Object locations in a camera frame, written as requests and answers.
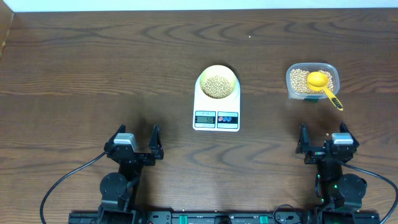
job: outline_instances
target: wooden table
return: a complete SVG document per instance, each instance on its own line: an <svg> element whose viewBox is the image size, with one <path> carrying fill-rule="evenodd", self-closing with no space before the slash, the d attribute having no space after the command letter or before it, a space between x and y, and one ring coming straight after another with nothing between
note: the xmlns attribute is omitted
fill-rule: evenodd
<svg viewBox="0 0 398 224"><path fill-rule="evenodd" d="M316 167L295 154L302 122L321 144L345 120L361 143L349 163L398 183L397 39L398 9L18 13L0 65L0 223L40 223L48 189L120 124L143 151L161 128L164 160L144 169L137 198L146 205L312 208ZM338 69L343 112L288 99L285 73L299 62ZM195 81L220 63L241 82L241 129L194 131ZM96 210L117 168L104 158L62 182L47 222ZM383 217L392 187L344 172L366 179L363 209Z"/></svg>

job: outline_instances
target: white kitchen scale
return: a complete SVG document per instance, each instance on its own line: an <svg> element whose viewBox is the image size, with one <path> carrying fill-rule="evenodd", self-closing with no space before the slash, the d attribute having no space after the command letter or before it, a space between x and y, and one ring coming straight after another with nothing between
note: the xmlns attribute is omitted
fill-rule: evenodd
<svg viewBox="0 0 398 224"><path fill-rule="evenodd" d="M214 76L226 78L232 86L231 93L216 99L206 95L203 87ZM206 68L195 84L192 127L197 131L239 131L241 127L241 85L227 67L214 65Z"/></svg>

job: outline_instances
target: black cable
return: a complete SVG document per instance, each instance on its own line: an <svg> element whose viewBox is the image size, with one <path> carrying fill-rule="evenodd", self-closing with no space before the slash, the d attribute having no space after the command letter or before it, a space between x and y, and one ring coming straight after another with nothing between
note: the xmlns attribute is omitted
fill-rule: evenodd
<svg viewBox="0 0 398 224"><path fill-rule="evenodd" d="M272 212L272 219L274 220L274 222L277 223L277 224L281 224L281 223L280 223L279 221L277 221L276 218L275 218L276 211L278 211L278 209L279 209L280 207L286 207L286 206L292 208L293 211L294 211L294 212L297 214L297 216L300 218L300 221L299 221L298 223L294 223L294 224L299 224L299 223L301 223L301 221L302 221L302 220L301 220L301 215L296 211L296 209L294 209L293 206L291 206L291 205L289 205L289 204L283 204L283 205L279 205L278 207L276 207L276 209L274 210L274 212Z"/></svg>
<svg viewBox="0 0 398 224"><path fill-rule="evenodd" d="M344 162L339 161L338 159L334 158L333 156L332 156L332 158L335 160L335 162L337 162L338 164L340 164L342 166L345 166L347 168L350 168L350 169L353 169L353 170L356 170L356 171L360 171L360 172L363 172L365 174L372 175L373 177L377 177L379 179L382 179L382 180L386 181L387 183L389 183L394 188L394 190L396 191L396 199L394 200L394 203L392 204L392 207L390 208L390 210L387 212L387 215L379 223L379 224L383 224L391 216L391 214L394 212L394 210L396 209L397 203L398 203L398 187L396 186L396 184L394 184L391 180L389 180L389 179L387 179L387 178L385 178L385 177L383 177L383 176L381 176L379 174L375 174L373 172L370 172L370 171L367 171L367 170L364 170L364 169L361 169L361 168L358 168L358 167L355 167L355 166L351 166L351 165L345 164Z"/></svg>
<svg viewBox="0 0 398 224"><path fill-rule="evenodd" d="M97 221L98 221L98 218L93 218L91 221L90 221L90 224L97 224Z"/></svg>
<svg viewBox="0 0 398 224"><path fill-rule="evenodd" d="M82 165L81 167L69 172L68 174L64 175L61 179L59 179L51 188L50 190L47 192L47 194L45 194L42 203L40 204L40 219L42 220L43 224L46 224L45 219L44 219L44 214L43 214L43 209L44 209L44 203L47 200L47 198L49 197L50 193L54 190L54 188L60 184L63 180L65 180L67 177L69 177L70 175L78 172L79 170L82 170L90 165L92 165L95 161L97 161L98 159L100 159L101 157L103 157L106 153L103 152L101 155L97 156L97 158L93 159L92 161L89 161L88 163L86 163L85 165Z"/></svg>

